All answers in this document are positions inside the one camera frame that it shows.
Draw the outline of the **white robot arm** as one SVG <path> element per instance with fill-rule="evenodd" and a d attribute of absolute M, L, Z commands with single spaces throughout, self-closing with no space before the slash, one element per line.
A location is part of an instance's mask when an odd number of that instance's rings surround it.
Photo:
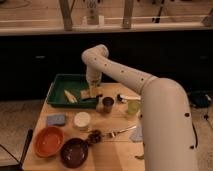
<path fill-rule="evenodd" d="M 141 96 L 145 171 L 198 171 L 196 136 L 184 88 L 172 79 L 114 62 L 108 55 L 102 44 L 82 53 L 86 80 L 93 86 L 107 75 Z"/>

